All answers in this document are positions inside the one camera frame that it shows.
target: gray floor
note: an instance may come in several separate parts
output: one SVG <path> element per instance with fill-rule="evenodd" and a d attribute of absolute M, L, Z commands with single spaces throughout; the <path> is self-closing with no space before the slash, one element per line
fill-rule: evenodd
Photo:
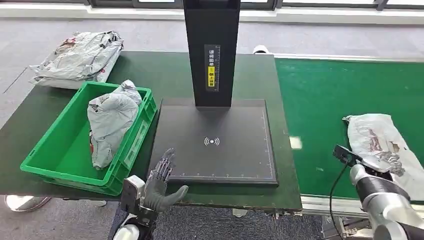
<path fill-rule="evenodd" d="M 0 127 L 32 89 L 28 65 L 39 64 L 75 31 L 107 30 L 119 31 L 128 51 L 188 51 L 183 21 L 0 19 Z M 274 53 L 424 58 L 424 28 L 241 23 L 237 52 L 250 53 L 259 44 Z M 2 206 L 0 235 L 5 240 L 103 240 L 116 208 L 116 203 L 97 208 L 89 201 L 60 199 L 24 214 Z M 271 221 L 250 212 L 239 219 L 229 209 L 175 207 L 160 217 L 156 239 L 209 240 L 216 233 L 232 240 L 312 240 L 319 222 L 313 216 Z M 294 238 L 298 233 L 304 235 Z"/>

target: gray plastic package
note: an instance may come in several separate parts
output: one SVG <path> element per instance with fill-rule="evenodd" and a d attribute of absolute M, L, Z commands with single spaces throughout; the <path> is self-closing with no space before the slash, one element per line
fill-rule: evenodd
<path fill-rule="evenodd" d="M 111 163 L 125 133 L 136 119 L 141 102 L 142 97 L 134 83 L 126 80 L 113 92 L 88 103 L 93 167 L 103 169 Z"/>
<path fill-rule="evenodd" d="M 31 83 L 79 89 L 84 81 L 104 83 L 117 61 L 124 40 L 115 31 L 76 32 L 56 48 L 35 72 Z"/>
<path fill-rule="evenodd" d="M 349 115 L 347 136 L 352 151 L 362 157 L 385 161 L 392 166 L 391 176 L 413 201 L 424 200 L 424 169 L 409 149 L 387 114 Z"/>

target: white plastic package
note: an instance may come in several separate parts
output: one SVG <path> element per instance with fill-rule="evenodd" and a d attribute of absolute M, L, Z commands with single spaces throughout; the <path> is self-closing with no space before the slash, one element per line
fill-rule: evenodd
<path fill-rule="evenodd" d="M 137 116 L 141 102 L 142 97 L 134 83 L 126 80 L 113 92 L 88 103 L 93 167 L 103 169 L 111 163 Z"/>
<path fill-rule="evenodd" d="M 413 201 L 424 200 L 424 169 L 386 114 L 350 115 L 347 136 L 352 151 L 362 157 L 377 158 L 392 165 L 390 173 Z"/>
<path fill-rule="evenodd" d="M 117 61 L 124 40 L 115 31 L 77 32 L 41 65 L 31 65 L 36 85 L 79 89 L 84 81 L 104 83 Z"/>

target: black cable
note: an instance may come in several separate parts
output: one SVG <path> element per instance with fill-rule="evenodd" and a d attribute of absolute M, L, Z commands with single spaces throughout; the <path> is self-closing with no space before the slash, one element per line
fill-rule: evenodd
<path fill-rule="evenodd" d="M 333 216 L 333 209 L 332 209 L 332 202 L 333 202 L 333 192 L 334 189 L 336 188 L 337 183 L 339 182 L 340 178 L 342 177 L 343 173 L 345 172 L 346 168 L 348 168 L 349 165 L 349 159 L 345 159 L 346 164 L 344 165 L 343 169 L 341 170 L 341 172 L 338 174 L 337 178 L 335 179 L 332 187 L 331 187 L 331 191 L 330 191 L 330 216 L 331 216 L 331 220 L 332 220 L 332 224 L 334 225 L 335 230 L 337 231 L 338 236 L 343 240 L 344 238 L 342 237 L 342 235 L 340 234 L 339 229 L 336 227 L 336 223 L 334 222 L 334 216 Z"/>

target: black vertical stand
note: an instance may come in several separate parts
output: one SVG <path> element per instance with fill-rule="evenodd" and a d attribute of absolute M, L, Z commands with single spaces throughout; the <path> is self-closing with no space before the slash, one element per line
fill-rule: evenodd
<path fill-rule="evenodd" d="M 231 107 L 240 0 L 183 0 L 197 107 Z"/>

